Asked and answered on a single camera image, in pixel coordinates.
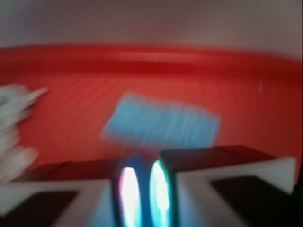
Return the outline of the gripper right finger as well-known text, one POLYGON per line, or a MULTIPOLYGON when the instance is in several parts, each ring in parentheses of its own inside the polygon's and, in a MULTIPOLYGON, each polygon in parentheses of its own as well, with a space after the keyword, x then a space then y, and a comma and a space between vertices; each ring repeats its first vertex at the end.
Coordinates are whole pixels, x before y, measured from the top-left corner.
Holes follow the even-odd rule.
POLYGON ((150 178, 156 227, 295 227, 296 160, 245 146, 163 150, 150 178))

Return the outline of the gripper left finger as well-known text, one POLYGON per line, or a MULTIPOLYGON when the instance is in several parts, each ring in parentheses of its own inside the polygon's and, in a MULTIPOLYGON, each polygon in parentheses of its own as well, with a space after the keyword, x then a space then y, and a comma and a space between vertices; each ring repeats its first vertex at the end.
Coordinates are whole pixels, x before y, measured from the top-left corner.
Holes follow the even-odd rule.
POLYGON ((45 164, 0 185, 3 227, 137 227, 133 169, 122 159, 45 164))

